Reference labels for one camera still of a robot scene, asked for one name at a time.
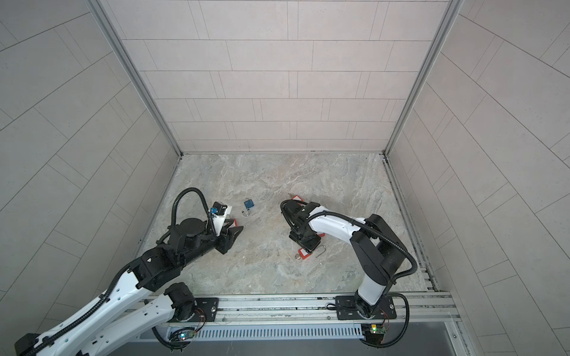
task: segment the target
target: marble floor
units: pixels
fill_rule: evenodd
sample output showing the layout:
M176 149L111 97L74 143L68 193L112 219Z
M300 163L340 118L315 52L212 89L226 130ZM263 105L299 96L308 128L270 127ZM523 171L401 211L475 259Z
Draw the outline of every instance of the marble floor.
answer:
M318 258L321 248L305 260L295 259L299 246L289 239L279 209L290 194L349 216L378 214L416 255L378 154L185 155L142 251L152 248L166 231L172 202L187 187L199 188L209 206L214 201L232 205L231 216L244 226L227 254L210 251L172 281L185 282L194 294L329 293L358 288L364 272L352 246L337 238L322 239L326 252ZM241 213L246 198L255 204L249 216ZM178 222L188 217L205 220L193 193L178 205ZM407 268L405 261L401 270ZM420 273L399 279L392 288L418 290L427 290Z

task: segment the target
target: blue padlock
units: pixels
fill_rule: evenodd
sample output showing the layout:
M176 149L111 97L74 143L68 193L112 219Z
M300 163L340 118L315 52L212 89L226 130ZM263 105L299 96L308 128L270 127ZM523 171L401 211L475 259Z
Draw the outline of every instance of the blue padlock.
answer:
M253 208L254 204L253 204L253 200L251 200L250 198L246 198L247 200L245 202L243 202L243 205L246 206L246 210L247 210L247 214L245 211L242 211L243 216L249 216L249 209Z

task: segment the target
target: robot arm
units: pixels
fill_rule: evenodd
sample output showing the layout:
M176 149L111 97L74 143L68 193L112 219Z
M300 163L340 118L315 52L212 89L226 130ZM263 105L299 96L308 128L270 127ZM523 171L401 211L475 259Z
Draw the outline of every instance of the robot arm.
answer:
M365 276L355 293L356 308L365 318L375 316L380 300L400 277L413 274L417 263L402 241L382 217L350 218L330 211L318 203L285 200L283 217L291 227L289 238L312 253L320 244L317 232L324 232L352 245ZM374 244L371 239L380 239ZM412 267L396 273L404 259Z

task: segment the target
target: tiled wall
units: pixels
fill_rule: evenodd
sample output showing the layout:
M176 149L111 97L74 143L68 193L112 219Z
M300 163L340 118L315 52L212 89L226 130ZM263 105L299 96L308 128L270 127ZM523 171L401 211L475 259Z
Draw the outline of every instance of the tiled wall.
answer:
M106 288L176 159L83 1L1 3L3 352Z
M101 2L185 152L383 150L447 6Z
M570 351L569 23L466 0L389 157L480 355Z

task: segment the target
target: vent grille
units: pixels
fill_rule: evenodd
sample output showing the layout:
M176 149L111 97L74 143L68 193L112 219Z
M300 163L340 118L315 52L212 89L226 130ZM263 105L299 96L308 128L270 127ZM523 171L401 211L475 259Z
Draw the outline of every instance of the vent grille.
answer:
M355 339L363 338L360 325L234 325L205 326L193 341Z

